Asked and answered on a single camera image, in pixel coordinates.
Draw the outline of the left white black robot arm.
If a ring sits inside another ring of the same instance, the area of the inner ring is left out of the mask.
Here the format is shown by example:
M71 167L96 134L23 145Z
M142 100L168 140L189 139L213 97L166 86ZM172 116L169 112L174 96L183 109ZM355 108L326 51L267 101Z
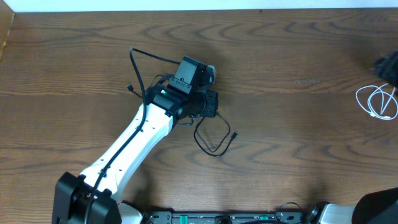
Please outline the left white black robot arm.
M218 93L156 84L112 146L80 175L64 173L55 186L52 223L141 223L142 212L122 202L132 175L152 148L187 116L215 117Z

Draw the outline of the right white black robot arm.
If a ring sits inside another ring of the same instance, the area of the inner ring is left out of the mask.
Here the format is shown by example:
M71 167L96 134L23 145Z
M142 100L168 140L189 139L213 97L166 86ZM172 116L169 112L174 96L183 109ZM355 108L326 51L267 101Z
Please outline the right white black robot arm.
M367 107L362 109L373 118L383 121L396 119L397 115L385 116L390 102L397 104L397 52L391 52L375 61L376 76L392 85L392 92L383 90L384 85L373 85ZM307 212L302 223L317 224L397 224L397 188L373 192L363 196L355 206L341 206L320 202Z

